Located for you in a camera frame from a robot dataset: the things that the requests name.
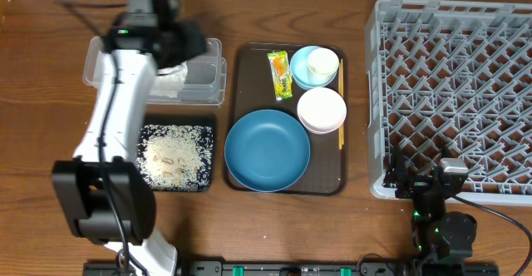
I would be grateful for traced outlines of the white paper napkin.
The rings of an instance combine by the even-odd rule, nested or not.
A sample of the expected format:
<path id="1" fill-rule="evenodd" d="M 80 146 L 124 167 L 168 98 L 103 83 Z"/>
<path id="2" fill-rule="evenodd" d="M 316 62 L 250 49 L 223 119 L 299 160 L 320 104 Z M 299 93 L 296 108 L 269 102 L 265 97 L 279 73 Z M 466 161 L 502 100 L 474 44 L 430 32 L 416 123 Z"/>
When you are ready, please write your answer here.
<path id="1" fill-rule="evenodd" d="M 150 89 L 152 96 L 177 97 L 188 75 L 187 62 L 178 66 L 160 69 Z"/>

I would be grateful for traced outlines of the dark blue plate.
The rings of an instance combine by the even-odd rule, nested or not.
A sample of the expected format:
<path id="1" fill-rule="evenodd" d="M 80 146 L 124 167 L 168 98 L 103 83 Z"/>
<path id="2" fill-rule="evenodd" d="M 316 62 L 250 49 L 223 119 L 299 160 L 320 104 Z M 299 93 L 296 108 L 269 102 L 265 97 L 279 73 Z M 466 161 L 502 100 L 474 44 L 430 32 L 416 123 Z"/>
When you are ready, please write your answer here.
<path id="1" fill-rule="evenodd" d="M 230 128 L 224 160 L 230 174 L 245 188 L 276 192 L 294 185 L 311 159 L 303 126 L 277 110 L 252 111 Z"/>

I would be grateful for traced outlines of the white rice pile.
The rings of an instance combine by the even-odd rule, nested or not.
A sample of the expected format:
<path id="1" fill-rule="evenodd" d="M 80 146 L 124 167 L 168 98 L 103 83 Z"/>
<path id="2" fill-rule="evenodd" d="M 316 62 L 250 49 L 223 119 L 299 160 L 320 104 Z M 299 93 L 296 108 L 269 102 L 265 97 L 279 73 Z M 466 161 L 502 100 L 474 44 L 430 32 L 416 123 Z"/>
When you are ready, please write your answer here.
<path id="1" fill-rule="evenodd" d="M 211 126 L 148 124 L 140 130 L 136 165 L 154 191 L 200 192 L 213 166 Z"/>

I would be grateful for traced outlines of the yellow green snack wrapper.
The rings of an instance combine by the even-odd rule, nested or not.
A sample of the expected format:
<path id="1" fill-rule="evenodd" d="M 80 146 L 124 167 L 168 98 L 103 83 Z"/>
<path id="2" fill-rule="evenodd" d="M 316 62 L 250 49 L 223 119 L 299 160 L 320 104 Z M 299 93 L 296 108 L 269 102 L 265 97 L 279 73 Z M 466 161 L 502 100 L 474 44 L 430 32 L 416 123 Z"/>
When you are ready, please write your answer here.
<path id="1" fill-rule="evenodd" d="M 286 51 L 270 52 L 267 57 L 276 99 L 279 101 L 291 98 L 293 96 L 293 76 L 289 66 L 288 53 Z"/>

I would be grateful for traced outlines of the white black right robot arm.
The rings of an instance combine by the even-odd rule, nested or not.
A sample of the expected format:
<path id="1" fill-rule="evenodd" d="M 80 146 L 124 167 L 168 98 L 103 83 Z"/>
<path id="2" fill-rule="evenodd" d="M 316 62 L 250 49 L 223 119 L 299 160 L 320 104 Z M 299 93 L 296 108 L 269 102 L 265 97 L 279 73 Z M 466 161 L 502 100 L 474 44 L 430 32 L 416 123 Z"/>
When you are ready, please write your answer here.
<path id="1" fill-rule="evenodd" d="M 430 173 L 412 174 L 406 157 L 394 146 L 384 182 L 396 186 L 398 199 L 411 200 L 413 244 L 419 254 L 397 268 L 399 275 L 465 276 L 465 260 L 473 254 L 476 219 L 446 209 L 446 201 L 461 190 L 468 176 L 465 162 L 447 149 Z"/>

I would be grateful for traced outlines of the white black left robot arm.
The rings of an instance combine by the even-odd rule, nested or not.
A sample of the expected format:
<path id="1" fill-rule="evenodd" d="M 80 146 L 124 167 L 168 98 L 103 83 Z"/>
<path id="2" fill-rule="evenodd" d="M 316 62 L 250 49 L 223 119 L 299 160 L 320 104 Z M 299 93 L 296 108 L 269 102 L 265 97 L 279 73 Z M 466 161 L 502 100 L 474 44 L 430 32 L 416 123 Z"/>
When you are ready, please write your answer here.
<path id="1" fill-rule="evenodd" d="M 179 0 L 128 0 L 96 59 L 91 120 L 52 184 L 73 235 L 115 251 L 108 275 L 178 275 L 179 255 L 155 228 L 156 202 L 136 165 L 150 89 L 160 70 L 204 54 L 199 26 Z"/>

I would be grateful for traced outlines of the pink bowl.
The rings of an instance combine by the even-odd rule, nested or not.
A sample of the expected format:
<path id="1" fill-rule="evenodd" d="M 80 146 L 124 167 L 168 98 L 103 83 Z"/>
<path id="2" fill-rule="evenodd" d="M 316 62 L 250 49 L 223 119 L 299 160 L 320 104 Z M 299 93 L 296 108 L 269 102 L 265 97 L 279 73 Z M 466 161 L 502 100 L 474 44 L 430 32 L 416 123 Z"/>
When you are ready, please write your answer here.
<path id="1" fill-rule="evenodd" d="M 338 93 L 326 87 L 316 87 L 306 91 L 297 104 L 298 119 L 314 134 L 324 135 L 335 131 L 342 124 Z"/>

